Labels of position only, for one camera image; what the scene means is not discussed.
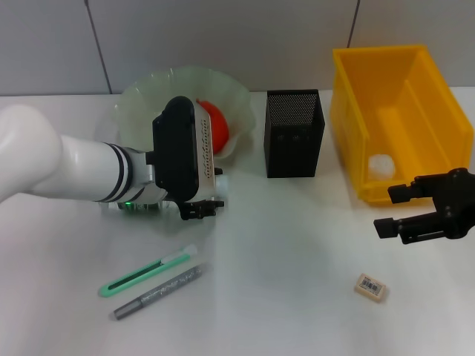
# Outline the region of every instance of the yellow plastic bin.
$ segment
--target yellow plastic bin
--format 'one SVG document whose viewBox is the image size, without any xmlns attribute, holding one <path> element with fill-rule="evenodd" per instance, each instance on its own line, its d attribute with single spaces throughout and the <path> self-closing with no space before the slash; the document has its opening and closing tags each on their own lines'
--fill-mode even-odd
<svg viewBox="0 0 475 356">
<path fill-rule="evenodd" d="M 390 202 L 391 185 L 468 167 L 473 128 L 425 46 L 340 49 L 333 60 L 333 132 L 361 199 Z M 368 174 L 379 154 L 393 160 L 389 180 Z"/>
</svg>

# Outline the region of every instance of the orange ball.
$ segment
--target orange ball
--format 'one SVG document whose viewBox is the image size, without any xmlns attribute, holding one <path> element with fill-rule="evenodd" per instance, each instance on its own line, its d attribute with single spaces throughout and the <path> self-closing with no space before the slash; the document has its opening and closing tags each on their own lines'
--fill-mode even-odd
<svg viewBox="0 0 475 356">
<path fill-rule="evenodd" d="M 196 99 L 203 109 L 209 114 L 211 120 L 211 138 L 213 142 L 213 154 L 220 152 L 229 140 L 229 129 L 223 113 L 211 102 Z"/>
</svg>

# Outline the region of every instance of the gray wall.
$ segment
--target gray wall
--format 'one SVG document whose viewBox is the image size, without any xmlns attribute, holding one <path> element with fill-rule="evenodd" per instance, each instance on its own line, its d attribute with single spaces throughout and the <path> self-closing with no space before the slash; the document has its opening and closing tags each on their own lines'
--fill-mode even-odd
<svg viewBox="0 0 475 356">
<path fill-rule="evenodd" d="M 0 95 L 120 93 L 197 64 L 252 90 L 331 88 L 331 49 L 425 43 L 475 86 L 474 0 L 0 0 Z M 88 10 L 105 65 L 96 46 Z"/>
</svg>

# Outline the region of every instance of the white table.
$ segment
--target white table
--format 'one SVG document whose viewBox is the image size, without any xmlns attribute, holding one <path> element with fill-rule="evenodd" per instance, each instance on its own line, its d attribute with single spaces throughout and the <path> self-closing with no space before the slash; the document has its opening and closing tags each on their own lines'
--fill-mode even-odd
<svg viewBox="0 0 475 356">
<path fill-rule="evenodd" d="M 475 89 L 454 92 L 475 123 Z M 373 219 L 432 209 L 369 208 L 356 199 L 327 129 L 312 179 L 267 179 L 265 94 L 253 139 L 231 162 L 216 218 L 104 217 L 93 202 L 17 195 L 0 205 L 0 355 L 473 355 L 475 231 L 458 241 L 380 240 Z M 94 138 L 117 96 L 0 98 L 38 107 L 62 133 Z M 186 243 L 212 269 L 117 322 L 109 313 L 153 278 L 105 299 L 98 288 Z M 353 286 L 365 272 L 390 292 Z"/>
</svg>

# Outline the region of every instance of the black mesh pencil holder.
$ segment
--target black mesh pencil holder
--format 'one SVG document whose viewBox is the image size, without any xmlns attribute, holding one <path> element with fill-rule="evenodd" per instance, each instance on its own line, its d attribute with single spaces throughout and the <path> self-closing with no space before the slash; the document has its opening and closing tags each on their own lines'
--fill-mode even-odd
<svg viewBox="0 0 475 356">
<path fill-rule="evenodd" d="M 315 176 L 324 128 L 318 90 L 268 91 L 264 134 L 267 177 Z"/>
</svg>

